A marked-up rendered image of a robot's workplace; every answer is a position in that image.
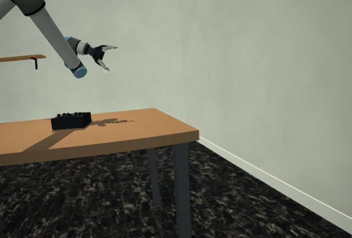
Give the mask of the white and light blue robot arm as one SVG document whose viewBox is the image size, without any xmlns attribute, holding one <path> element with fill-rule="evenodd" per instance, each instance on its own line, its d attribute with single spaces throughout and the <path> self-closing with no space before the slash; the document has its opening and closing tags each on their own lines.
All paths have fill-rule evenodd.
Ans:
<svg viewBox="0 0 352 238">
<path fill-rule="evenodd" d="M 0 0 L 0 20 L 15 6 L 25 16 L 29 16 L 47 41 L 63 59 L 65 67 L 69 68 L 76 78 L 86 75 L 87 69 L 78 58 L 84 55 L 88 42 L 70 36 L 64 37 L 48 11 L 44 0 Z"/>
</svg>

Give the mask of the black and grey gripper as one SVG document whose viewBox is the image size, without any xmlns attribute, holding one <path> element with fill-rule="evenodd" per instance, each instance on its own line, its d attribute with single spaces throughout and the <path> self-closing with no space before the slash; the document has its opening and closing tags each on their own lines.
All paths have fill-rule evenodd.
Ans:
<svg viewBox="0 0 352 238">
<path fill-rule="evenodd" d="M 89 50 L 89 47 L 90 45 L 86 45 L 85 48 L 84 48 L 84 54 L 87 55 L 88 53 L 88 50 Z M 106 45 L 101 45 L 101 46 L 98 46 L 98 47 L 95 47 L 95 54 L 92 56 L 92 58 L 94 59 L 94 61 L 100 65 L 101 67 L 105 68 L 106 70 L 109 71 L 109 69 L 104 65 L 104 63 L 102 62 L 102 59 L 103 59 L 103 56 L 104 56 L 104 50 L 108 50 L 108 49 L 112 49 L 112 48 L 117 48 L 115 46 L 106 46 Z M 103 51 L 102 51 L 103 50 Z"/>
</svg>

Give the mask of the black lighting desk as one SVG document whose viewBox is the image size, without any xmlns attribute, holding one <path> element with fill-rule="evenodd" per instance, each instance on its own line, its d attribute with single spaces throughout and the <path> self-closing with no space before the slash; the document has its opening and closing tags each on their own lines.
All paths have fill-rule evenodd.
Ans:
<svg viewBox="0 0 352 238">
<path fill-rule="evenodd" d="M 52 130 L 84 128 L 89 123 L 91 123 L 91 112 L 57 114 L 57 117 L 51 119 Z"/>
</svg>

